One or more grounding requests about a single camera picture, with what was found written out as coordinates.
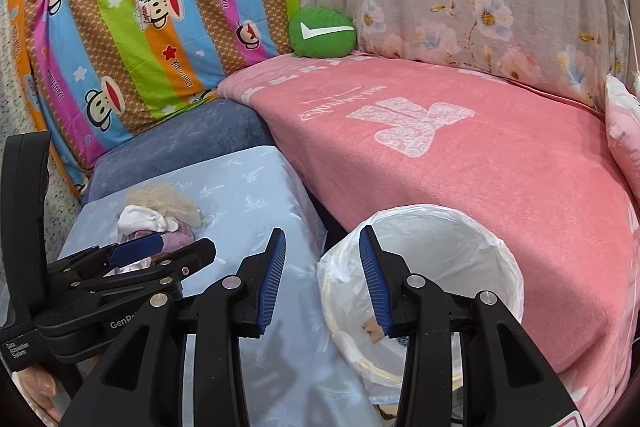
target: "green toy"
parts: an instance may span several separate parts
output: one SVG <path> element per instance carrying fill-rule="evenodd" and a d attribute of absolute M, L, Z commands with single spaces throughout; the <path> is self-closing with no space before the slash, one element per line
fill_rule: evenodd
<path fill-rule="evenodd" d="M 356 29 L 341 13 L 326 8 L 300 10 L 289 24 L 294 57 L 341 58 L 356 45 Z"/>

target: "pink blanket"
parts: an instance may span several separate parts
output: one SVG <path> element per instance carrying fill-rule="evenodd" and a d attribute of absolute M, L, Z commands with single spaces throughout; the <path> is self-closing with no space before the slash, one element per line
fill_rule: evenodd
<path fill-rule="evenodd" d="M 502 238 L 525 282 L 524 327 L 588 425 L 624 390 L 640 232 L 602 120 L 482 73 L 365 55 L 283 55 L 225 80 L 309 189 L 352 229 L 435 203 Z"/>

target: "wire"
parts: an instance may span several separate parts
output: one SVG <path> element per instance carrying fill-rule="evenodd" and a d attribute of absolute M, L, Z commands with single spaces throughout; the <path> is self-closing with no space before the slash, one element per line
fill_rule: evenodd
<path fill-rule="evenodd" d="M 640 86 L 640 62 L 638 62 L 638 48 L 636 47 L 636 35 L 634 33 L 634 24 L 631 22 L 631 12 L 629 11 L 629 4 L 626 0 L 623 0 L 625 3 L 626 16 L 629 19 L 629 29 L 631 30 L 631 41 L 634 47 L 634 57 L 636 58 L 636 81 L 634 83 L 634 88 L 636 88 L 636 96 L 640 96 L 640 93 L 637 92 L 637 88 Z"/>

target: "white plastic bag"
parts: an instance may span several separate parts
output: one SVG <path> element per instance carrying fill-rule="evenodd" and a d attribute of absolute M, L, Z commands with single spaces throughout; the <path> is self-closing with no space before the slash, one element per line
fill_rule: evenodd
<path fill-rule="evenodd" d="M 474 297 L 491 290 L 518 321 L 524 311 L 522 273 L 505 243 L 458 210 L 415 204 L 383 210 L 361 223 L 318 264 L 322 310 L 340 352 L 364 379 L 373 403 L 396 403 L 406 348 L 363 329 L 373 317 L 360 262 L 360 230 L 372 225 L 383 250 L 404 257 L 409 269 L 444 291 Z M 452 388 L 462 386 L 460 339 L 452 338 Z"/>

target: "person's hand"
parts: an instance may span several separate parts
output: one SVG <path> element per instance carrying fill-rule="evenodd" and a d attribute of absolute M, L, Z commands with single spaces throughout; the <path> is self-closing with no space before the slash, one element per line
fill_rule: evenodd
<path fill-rule="evenodd" d="M 62 415 L 51 398 L 58 393 L 56 380 L 40 365 L 32 365 L 18 372 L 18 379 L 24 392 L 56 422 Z"/>

